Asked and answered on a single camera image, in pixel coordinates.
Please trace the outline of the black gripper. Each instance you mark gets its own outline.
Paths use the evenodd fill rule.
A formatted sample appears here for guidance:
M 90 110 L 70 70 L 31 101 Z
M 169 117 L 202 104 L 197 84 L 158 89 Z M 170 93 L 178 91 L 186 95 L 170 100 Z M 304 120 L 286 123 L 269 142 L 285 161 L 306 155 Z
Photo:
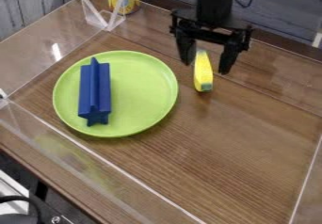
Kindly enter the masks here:
M 197 40 L 225 45 L 221 55 L 220 74 L 229 74 L 238 55 L 250 47 L 253 26 L 229 14 L 216 22 L 202 21 L 194 8 L 177 8 L 172 11 L 170 32 L 177 39 L 181 60 L 190 65 L 197 55 Z

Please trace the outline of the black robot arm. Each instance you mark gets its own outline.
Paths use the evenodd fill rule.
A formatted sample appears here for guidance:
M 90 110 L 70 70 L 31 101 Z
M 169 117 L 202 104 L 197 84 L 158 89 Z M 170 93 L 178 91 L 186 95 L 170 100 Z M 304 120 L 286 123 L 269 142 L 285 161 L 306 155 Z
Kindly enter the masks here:
M 208 41 L 225 46 L 218 73 L 226 75 L 238 55 L 249 50 L 254 28 L 232 12 L 233 1 L 248 8 L 240 0 L 197 0 L 194 8 L 172 10 L 170 33 L 176 36 L 181 60 L 190 65 L 197 58 L 197 41 Z

